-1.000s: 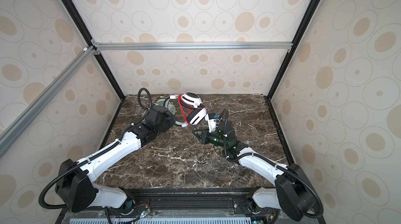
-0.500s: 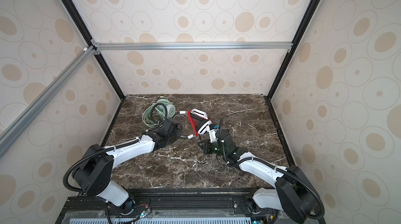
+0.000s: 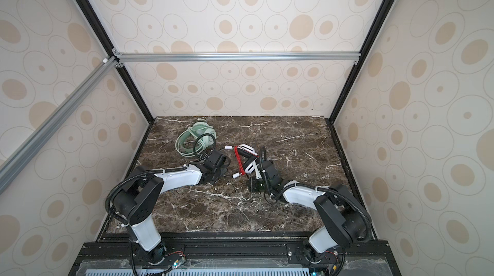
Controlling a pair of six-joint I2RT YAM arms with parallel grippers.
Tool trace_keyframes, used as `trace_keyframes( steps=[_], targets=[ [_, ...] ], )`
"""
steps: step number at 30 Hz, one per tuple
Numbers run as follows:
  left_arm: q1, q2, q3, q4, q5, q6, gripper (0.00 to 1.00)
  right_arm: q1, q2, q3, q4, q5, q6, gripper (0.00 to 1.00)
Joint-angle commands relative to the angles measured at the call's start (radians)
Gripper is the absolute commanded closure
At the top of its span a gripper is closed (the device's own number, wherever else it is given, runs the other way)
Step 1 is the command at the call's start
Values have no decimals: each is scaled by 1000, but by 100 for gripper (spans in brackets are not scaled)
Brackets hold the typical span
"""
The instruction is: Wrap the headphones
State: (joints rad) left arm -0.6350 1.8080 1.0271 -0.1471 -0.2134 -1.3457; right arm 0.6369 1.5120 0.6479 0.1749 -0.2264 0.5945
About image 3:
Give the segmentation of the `mint green wired headphones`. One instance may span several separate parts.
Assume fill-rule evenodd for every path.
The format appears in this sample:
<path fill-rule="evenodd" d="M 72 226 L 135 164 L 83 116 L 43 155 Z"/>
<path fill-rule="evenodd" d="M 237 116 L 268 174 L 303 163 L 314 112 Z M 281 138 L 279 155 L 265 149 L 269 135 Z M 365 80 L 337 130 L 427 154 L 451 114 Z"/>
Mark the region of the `mint green wired headphones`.
<path fill-rule="evenodd" d="M 216 130 L 205 119 L 198 119 L 182 132 L 175 141 L 176 151 L 183 157 L 199 156 L 207 148 L 216 144 Z"/>

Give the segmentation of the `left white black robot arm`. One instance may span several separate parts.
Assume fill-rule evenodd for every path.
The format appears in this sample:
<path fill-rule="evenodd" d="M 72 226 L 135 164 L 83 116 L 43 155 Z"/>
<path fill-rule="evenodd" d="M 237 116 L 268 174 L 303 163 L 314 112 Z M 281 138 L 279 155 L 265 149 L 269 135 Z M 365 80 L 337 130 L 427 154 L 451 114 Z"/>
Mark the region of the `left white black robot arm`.
<path fill-rule="evenodd" d="M 227 171 L 229 159 L 216 150 L 216 137 L 213 134 L 202 134 L 194 143 L 199 143 L 205 137 L 212 139 L 212 148 L 208 154 L 200 156 L 193 147 L 192 151 L 197 159 L 182 167 L 137 167 L 105 199 L 107 213 L 121 222 L 130 234 L 130 241 L 139 245 L 143 251 L 151 253 L 162 242 L 152 218 L 161 194 L 181 187 L 213 184 Z"/>

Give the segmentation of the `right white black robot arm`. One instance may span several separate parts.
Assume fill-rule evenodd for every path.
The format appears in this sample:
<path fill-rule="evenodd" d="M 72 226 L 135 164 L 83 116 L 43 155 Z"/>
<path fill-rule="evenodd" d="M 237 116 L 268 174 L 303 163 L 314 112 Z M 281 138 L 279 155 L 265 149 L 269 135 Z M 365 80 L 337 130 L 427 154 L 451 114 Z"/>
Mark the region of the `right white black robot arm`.
<path fill-rule="evenodd" d="M 274 162 L 267 159 L 265 147 L 249 161 L 250 192 L 264 194 L 265 200 L 272 205 L 283 202 L 318 212 L 323 227 L 304 242 L 305 254 L 311 260 L 332 248 L 348 248 L 358 241 L 368 242 L 373 238 L 369 213 L 343 184 L 318 187 L 284 179 Z"/>

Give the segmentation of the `white black red-cabled headphones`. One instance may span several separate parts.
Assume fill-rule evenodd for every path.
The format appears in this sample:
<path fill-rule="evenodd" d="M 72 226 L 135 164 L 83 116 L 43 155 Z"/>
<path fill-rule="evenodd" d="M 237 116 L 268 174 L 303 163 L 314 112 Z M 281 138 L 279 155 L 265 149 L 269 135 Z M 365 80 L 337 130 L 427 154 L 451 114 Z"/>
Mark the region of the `white black red-cabled headphones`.
<path fill-rule="evenodd" d="M 225 150 L 233 150 L 237 163 L 239 165 L 239 172 L 232 175 L 233 178 L 240 176 L 250 176 L 253 174 L 256 179 L 261 179 L 261 173 L 259 171 L 259 155 L 256 150 L 247 145 L 240 144 L 236 146 L 226 145 Z"/>

